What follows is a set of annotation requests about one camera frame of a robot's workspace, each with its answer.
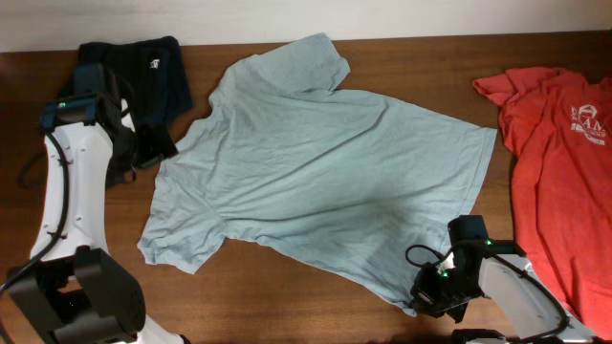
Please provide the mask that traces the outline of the light blue t-shirt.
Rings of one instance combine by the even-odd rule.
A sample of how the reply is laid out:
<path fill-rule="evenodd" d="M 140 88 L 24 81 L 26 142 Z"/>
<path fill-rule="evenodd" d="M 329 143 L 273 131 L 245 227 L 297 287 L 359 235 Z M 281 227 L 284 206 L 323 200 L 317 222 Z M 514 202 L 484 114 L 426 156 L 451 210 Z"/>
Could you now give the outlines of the light blue t-shirt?
<path fill-rule="evenodd" d="M 228 239 L 358 283 L 413 314 L 413 245 L 448 248 L 496 133 L 362 90 L 322 33 L 228 67 L 178 154 L 161 163 L 138 247 L 196 272 Z"/>

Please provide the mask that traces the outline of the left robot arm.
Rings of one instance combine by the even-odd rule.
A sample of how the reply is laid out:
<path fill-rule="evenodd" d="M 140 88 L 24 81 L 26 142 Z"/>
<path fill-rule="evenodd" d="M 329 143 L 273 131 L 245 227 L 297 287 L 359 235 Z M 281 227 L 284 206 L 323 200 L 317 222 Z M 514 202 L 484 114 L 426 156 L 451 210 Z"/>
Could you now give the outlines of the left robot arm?
<path fill-rule="evenodd" d="M 138 151 L 128 114 L 115 74 L 89 63 L 41 117 L 43 217 L 29 261 L 1 290 L 45 343 L 187 342 L 148 315 L 141 285 L 108 252 L 105 191 L 135 171 Z"/>

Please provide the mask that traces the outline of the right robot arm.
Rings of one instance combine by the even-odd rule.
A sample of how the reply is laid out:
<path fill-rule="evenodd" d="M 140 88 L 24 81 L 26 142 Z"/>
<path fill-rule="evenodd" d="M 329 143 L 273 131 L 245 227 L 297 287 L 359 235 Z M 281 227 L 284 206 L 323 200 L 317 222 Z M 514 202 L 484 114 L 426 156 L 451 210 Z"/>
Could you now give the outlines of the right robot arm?
<path fill-rule="evenodd" d="M 572 315 L 536 275 L 526 253 L 514 241 L 490 238 L 480 215 L 461 215 L 448 223 L 450 247 L 442 253 L 412 245 L 404 258 L 419 269 L 410 290 L 418 314 L 456 323 L 469 302 L 491 299 L 512 323 L 515 335 L 495 330 L 460 329 L 452 343 L 602 343 Z"/>

